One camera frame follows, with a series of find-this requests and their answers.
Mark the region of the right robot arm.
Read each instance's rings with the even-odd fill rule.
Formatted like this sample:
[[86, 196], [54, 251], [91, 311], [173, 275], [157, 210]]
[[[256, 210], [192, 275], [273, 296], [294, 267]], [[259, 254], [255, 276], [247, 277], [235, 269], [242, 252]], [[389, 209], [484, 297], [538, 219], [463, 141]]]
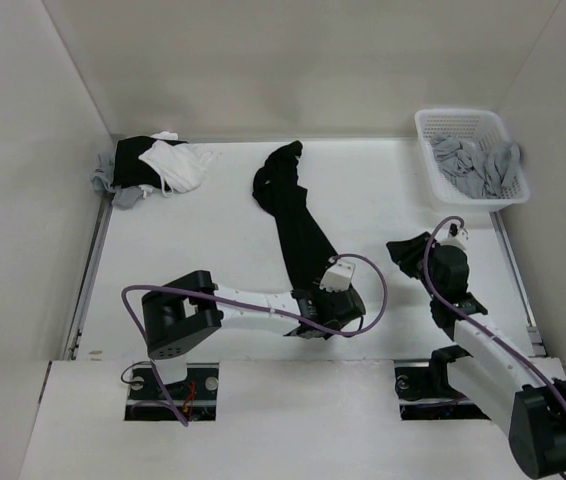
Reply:
[[434, 323], [452, 342], [425, 366], [396, 368], [398, 397], [426, 408], [437, 399], [467, 399], [501, 429], [529, 478], [566, 473], [566, 380], [543, 372], [501, 337], [469, 290], [465, 251], [428, 232], [386, 248], [401, 272], [424, 286]]

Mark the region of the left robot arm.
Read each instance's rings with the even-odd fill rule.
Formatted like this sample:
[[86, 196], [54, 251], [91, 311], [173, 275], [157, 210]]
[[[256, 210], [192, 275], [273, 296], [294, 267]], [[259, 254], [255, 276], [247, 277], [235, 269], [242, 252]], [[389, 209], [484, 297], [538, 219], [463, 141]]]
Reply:
[[150, 291], [141, 299], [147, 353], [156, 366], [153, 386], [169, 399], [187, 387], [186, 356], [223, 327], [283, 337], [328, 339], [366, 314], [354, 287], [266, 294], [218, 285], [206, 270], [167, 284], [188, 294]]

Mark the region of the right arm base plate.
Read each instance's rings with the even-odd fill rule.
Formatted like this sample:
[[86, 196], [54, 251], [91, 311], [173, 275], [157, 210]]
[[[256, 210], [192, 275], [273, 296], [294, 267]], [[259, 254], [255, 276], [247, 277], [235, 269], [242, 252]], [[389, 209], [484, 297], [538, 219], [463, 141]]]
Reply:
[[488, 420], [471, 400], [435, 384], [425, 362], [394, 364], [395, 393], [404, 421]]

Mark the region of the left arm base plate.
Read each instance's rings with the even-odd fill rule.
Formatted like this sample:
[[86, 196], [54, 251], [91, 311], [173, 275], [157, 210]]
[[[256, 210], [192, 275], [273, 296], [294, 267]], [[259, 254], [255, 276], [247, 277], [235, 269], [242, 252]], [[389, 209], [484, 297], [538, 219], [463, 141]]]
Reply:
[[[127, 387], [126, 421], [177, 421], [147, 361], [128, 366], [119, 380]], [[183, 381], [166, 386], [178, 411], [188, 422], [216, 420], [218, 364], [188, 364]]]

